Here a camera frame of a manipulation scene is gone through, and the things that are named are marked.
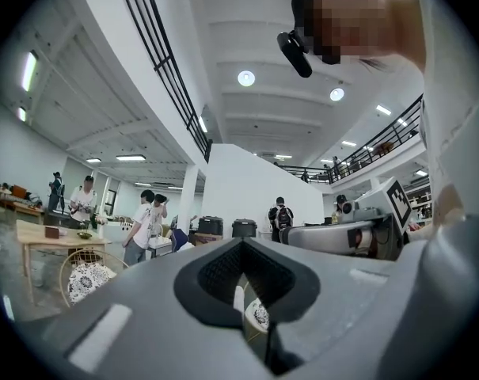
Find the blue chair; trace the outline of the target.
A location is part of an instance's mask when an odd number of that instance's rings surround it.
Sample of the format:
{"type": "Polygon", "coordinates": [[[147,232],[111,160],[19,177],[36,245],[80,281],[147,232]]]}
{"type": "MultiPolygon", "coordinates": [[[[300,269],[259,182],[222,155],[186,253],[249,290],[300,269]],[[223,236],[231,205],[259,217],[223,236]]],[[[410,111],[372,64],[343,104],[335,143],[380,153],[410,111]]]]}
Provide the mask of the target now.
{"type": "Polygon", "coordinates": [[[182,246],[188,243],[188,236],[183,230],[176,228],[171,233],[171,242],[172,252],[176,253],[182,246]]]}

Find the white square pillar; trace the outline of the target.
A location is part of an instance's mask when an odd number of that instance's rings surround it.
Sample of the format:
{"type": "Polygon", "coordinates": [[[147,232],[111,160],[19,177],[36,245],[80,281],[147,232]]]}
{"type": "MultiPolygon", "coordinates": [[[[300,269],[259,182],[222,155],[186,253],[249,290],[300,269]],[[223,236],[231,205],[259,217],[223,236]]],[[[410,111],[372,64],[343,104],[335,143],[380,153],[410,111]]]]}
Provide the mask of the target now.
{"type": "Polygon", "coordinates": [[[199,167],[197,165],[188,165],[184,183],[181,191],[177,228],[183,230],[185,233],[189,231],[191,225],[192,205],[195,196],[195,188],[197,177],[199,174],[199,167]]]}

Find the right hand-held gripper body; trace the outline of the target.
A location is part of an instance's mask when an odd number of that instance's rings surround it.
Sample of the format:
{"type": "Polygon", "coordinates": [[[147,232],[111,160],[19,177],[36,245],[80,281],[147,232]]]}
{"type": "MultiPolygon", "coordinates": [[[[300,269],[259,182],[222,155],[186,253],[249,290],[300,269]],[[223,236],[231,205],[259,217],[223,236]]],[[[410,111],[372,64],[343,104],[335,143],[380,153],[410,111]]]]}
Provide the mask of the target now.
{"type": "Polygon", "coordinates": [[[341,222],[364,222],[362,239],[370,235],[370,255],[396,260],[404,247],[411,213],[405,190],[397,178],[391,177],[358,199],[344,203],[341,222]]]}

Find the wicker chair with cushion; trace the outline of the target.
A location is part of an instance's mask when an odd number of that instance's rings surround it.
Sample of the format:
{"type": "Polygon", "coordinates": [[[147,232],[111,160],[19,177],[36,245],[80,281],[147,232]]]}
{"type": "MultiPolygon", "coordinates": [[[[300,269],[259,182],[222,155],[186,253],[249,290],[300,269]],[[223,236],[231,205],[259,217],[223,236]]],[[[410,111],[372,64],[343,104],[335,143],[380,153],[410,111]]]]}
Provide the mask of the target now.
{"type": "Polygon", "coordinates": [[[109,267],[116,273],[115,277],[128,268],[128,265],[126,265],[120,258],[105,251],[80,249],[72,253],[64,260],[59,270],[59,290],[67,307],[73,306],[70,304],[67,293],[70,274],[80,264],[88,263],[98,263],[109,267]]]}

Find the row of recessed strip lights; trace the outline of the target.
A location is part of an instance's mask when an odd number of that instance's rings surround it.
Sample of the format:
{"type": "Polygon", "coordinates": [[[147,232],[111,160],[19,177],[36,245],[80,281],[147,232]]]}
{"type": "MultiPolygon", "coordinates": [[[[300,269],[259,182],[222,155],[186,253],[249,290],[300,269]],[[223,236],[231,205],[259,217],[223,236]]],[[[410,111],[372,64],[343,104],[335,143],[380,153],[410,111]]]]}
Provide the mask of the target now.
{"type": "Polygon", "coordinates": [[[139,188],[181,191],[187,164],[180,161],[152,161],[140,154],[116,156],[113,161],[88,158],[86,163],[112,177],[139,188]]]}

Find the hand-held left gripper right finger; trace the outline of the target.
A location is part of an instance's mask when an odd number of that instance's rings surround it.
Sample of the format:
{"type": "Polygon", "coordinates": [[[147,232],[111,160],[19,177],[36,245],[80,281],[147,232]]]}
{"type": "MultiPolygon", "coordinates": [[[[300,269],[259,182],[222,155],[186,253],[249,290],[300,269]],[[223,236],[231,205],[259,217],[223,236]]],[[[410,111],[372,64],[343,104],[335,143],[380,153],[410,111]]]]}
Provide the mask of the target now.
{"type": "Polygon", "coordinates": [[[392,263],[242,242],[242,272],[269,315],[264,357],[243,374],[377,374],[390,329],[373,306],[392,263]]]}

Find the low wooden table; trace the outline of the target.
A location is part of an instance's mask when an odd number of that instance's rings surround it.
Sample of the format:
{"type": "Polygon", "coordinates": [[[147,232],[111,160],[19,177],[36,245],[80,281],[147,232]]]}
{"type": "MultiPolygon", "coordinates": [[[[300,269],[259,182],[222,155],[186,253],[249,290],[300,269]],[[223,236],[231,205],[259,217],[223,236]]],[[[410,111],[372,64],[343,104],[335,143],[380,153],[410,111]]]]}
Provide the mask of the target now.
{"type": "MultiPolygon", "coordinates": [[[[6,188],[0,188],[0,206],[2,205],[6,209],[7,204],[10,202],[7,197],[11,195],[11,191],[6,188]]],[[[13,208],[14,218],[17,218],[17,214],[30,215],[37,218],[39,225],[43,224],[43,211],[39,207],[30,207],[24,203],[18,201],[11,201],[13,208]]]]}

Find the short black equipment case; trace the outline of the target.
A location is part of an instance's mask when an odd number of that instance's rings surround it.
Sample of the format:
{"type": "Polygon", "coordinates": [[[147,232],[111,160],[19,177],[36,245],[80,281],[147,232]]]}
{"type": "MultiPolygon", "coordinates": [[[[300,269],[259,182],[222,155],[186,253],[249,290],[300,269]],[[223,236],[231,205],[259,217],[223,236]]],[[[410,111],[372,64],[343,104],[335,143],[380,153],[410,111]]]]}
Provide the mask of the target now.
{"type": "Polygon", "coordinates": [[[223,220],[216,216],[203,216],[199,219],[198,233],[222,236],[223,220]]]}

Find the patterned seat cushion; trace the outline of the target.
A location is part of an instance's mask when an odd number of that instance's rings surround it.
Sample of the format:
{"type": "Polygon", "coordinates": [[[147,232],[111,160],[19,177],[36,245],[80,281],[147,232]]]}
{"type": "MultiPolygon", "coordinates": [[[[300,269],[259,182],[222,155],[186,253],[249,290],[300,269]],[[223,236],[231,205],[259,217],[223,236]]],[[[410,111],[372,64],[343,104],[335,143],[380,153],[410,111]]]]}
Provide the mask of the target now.
{"type": "Polygon", "coordinates": [[[256,298],[246,307],[245,319],[256,331],[267,334],[269,328],[269,314],[260,299],[256,298]]]}
{"type": "Polygon", "coordinates": [[[112,269],[102,264],[80,264],[70,274],[67,286],[70,304],[80,302],[115,276],[116,273],[112,269]]]}

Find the tall black equipment case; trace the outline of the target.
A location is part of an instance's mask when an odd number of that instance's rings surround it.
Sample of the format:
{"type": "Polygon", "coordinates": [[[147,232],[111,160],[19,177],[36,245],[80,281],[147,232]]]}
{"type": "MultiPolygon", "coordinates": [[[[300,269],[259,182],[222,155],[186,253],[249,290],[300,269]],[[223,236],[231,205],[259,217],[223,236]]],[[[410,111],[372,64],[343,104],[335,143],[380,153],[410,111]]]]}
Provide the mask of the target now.
{"type": "Polygon", "coordinates": [[[251,219],[236,219],[232,224],[233,238],[255,238],[257,236],[257,223],[251,219]]]}

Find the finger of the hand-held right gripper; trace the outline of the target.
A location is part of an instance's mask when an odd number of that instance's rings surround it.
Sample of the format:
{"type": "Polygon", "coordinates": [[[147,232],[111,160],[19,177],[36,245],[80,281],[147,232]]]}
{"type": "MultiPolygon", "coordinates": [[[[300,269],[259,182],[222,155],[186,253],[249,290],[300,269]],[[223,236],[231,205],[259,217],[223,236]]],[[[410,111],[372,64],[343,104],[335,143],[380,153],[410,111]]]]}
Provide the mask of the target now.
{"type": "Polygon", "coordinates": [[[285,245],[340,256],[374,256],[372,222],[294,226],[281,232],[285,245]]]}

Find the black upper walkway railing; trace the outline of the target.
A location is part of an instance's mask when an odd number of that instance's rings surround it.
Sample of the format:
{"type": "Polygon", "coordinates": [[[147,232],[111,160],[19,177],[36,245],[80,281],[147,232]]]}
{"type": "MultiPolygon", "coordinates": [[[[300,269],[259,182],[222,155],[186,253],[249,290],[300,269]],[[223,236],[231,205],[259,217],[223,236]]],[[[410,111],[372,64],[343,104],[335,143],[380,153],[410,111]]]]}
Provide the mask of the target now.
{"type": "Polygon", "coordinates": [[[338,157],[337,165],[334,165],[334,161],[330,160],[325,163],[324,167],[320,168],[295,165],[279,165],[279,167],[306,183],[337,183],[339,180],[358,173],[366,166],[379,161],[394,149],[417,136],[422,100],[423,95],[418,96],[397,120],[384,127],[362,147],[355,149],[344,158],[338,157]]]}

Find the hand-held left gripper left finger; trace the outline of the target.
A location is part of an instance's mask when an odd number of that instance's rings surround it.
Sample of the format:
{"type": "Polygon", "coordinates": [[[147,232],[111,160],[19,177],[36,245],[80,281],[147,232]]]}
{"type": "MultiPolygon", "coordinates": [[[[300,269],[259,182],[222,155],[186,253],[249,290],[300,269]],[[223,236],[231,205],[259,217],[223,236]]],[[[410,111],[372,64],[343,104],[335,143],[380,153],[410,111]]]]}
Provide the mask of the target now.
{"type": "Polygon", "coordinates": [[[142,262],[61,313],[43,335],[44,362],[77,380],[271,380],[241,331],[204,325],[173,282],[201,245],[142,262]]]}

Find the person's white shirt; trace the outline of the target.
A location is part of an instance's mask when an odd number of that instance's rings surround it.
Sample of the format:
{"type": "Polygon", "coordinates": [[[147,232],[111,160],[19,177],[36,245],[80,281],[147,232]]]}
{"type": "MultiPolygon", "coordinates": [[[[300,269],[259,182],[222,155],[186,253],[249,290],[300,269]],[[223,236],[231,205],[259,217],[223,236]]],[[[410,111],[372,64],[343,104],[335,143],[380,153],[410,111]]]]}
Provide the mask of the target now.
{"type": "Polygon", "coordinates": [[[420,0],[420,8],[426,48],[420,134],[431,191],[453,184],[465,213],[479,214],[479,48],[445,0],[420,0]]]}

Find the long black balcony railing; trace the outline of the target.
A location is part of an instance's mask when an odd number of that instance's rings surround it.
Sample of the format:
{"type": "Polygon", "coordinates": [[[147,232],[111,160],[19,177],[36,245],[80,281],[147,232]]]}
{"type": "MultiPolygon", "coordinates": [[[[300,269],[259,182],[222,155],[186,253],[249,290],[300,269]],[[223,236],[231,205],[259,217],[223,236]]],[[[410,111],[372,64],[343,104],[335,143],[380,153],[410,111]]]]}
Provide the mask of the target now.
{"type": "Polygon", "coordinates": [[[155,0],[124,0],[154,72],[160,78],[170,100],[191,135],[198,150],[208,161],[212,141],[200,125],[199,117],[188,93],[173,49],[170,45],[155,0]]]}

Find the person's right forearm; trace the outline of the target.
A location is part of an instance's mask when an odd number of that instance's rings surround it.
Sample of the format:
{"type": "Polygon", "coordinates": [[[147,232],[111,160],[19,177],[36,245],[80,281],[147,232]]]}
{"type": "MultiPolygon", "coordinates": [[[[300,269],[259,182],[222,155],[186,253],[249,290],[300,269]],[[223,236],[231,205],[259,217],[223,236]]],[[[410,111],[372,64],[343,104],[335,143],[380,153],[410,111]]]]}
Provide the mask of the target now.
{"type": "Polygon", "coordinates": [[[464,205],[453,184],[433,190],[433,218],[435,228],[461,222],[466,218],[464,205]]]}

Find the brown cardboard box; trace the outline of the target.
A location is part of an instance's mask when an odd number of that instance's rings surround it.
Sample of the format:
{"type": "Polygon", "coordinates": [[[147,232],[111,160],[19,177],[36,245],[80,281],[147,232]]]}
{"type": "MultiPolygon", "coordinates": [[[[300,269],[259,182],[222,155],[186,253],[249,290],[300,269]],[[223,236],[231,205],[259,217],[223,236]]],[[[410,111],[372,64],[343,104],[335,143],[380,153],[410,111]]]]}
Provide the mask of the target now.
{"type": "Polygon", "coordinates": [[[222,240],[222,235],[194,233],[194,245],[207,245],[222,240]]]}

